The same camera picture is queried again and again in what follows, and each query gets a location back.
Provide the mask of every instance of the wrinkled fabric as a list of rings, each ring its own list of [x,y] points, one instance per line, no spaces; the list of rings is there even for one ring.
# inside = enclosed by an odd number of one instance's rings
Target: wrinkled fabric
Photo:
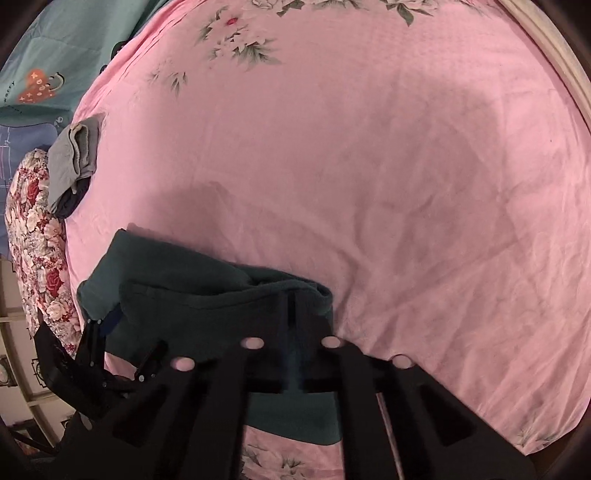
[[[71,188],[67,189],[57,202],[56,217],[65,220],[74,213],[89,188],[90,178],[86,178],[76,182],[75,193]]]
[[[338,335],[538,450],[591,396],[589,131],[496,4],[340,3],[173,1],[117,55],[72,286],[131,225],[317,279]]]
[[[60,198],[68,190],[77,193],[78,180],[96,171],[96,149],[99,143],[99,120],[87,118],[68,125],[47,152],[49,169],[49,211],[55,213]]]
[[[61,131],[104,66],[169,1],[53,0],[0,71],[0,124]]]
[[[77,299],[89,318],[105,323],[120,306],[123,315],[107,335],[105,350],[139,366],[159,341],[167,345],[163,362],[187,356],[203,363],[220,359],[250,336],[273,338],[284,355],[295,359],[297,342],[288,341],[287,312],[278,306],[280,295],[288,292],[294,292],[294,308],[307,308],[324,318],[329,335],[332,294],[326,287],[269,268],[231,265],[120,230],[78,288]],[[268,322],[278,329],[277,336],[268,335]],[[301,442],[338,442],[334,394],[304,394],[297,372],[288,375],[291,384],[284,393],[251,395],[247,424]]]
[[[20,128],[0,127],[0,209],[3,213],[6,211],[12,179],[26,153],[36,148],[47,151],[56,138],[56,128],[49,124]],[[8,249],[8,233],[3,223],[0,225],[0,255],[12,259]]]
[[[47,210],[47,154],[34,150],[14,174],[5,214],[8,243],[31,335],[38,311],[70,355],[80,342],[80,322],[66,263],[66,232]]]

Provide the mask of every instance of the bed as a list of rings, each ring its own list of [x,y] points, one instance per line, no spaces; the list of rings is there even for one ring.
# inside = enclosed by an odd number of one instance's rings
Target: bed
[[[524,453],[578,424],[581,449],[580,72],[494,2],[321,3],[173,1],[114,58],[74,117],[103,130],[66,222],[73,292],[119,228],[313,278],[366,353],[412,356]],[[226,27],[266,47],[227,45]],[[548,478],[582,461],[565,458]]]

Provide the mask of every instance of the teal blanket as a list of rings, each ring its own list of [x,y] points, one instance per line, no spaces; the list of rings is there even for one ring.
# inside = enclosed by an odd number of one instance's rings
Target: teal blanket
[[[0,72],[0,125],[68,126],[103,66],[169,1],[54,0]]]
[[[138,366],[159,340],[168,344],[166,360],[218,359],[228,347],[252,336],[261,319],[275,319],[278,295],[294,290],[315,314],[332,321],[332,294],[313,281],[229,264],[119,230],[77,297],[93,320],[121,306],[123,318],[108,335],[106,350]],[[293,360],[297,347],[292,343],[291,349],[288,357]],[[336,443],[335,396],[303,393],[295,372],[290,384],[280,395],[252,395],[247,424],[301,442]]]

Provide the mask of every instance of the gray cloth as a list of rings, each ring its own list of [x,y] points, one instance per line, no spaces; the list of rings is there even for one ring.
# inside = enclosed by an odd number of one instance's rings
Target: gray cloth
[[[67,126],[47,152],[49,169],[49,211],[55,213],[60,198],[68,189],[76,193],[76,182],[96,171],[99,120],[90,117]]]

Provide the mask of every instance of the cartoon print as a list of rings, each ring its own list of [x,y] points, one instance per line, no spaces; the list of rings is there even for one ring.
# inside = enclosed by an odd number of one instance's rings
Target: cartoon print
[[[57,72],[48,77],[43,70],[34,69],[27,74],[25,82],[27,89],[18,96],[18,103],[39,103],[53,97],[65,79]]]

